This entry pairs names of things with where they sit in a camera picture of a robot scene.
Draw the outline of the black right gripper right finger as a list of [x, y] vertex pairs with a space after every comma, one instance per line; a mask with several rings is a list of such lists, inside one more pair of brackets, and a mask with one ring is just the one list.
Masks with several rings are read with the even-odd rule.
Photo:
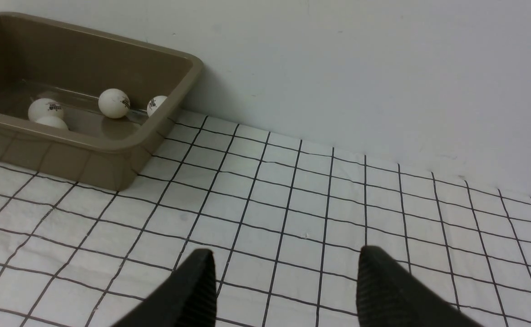
[[359, 252], [355, 293], [361, 327], [479, 327], [378, 246]]

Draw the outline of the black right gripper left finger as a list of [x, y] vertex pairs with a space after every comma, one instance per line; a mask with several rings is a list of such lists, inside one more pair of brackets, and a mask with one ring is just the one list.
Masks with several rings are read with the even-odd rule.
[[141, 304], [115, 327], [214, 327], [216, 268], [213, 252], [194, 250]]

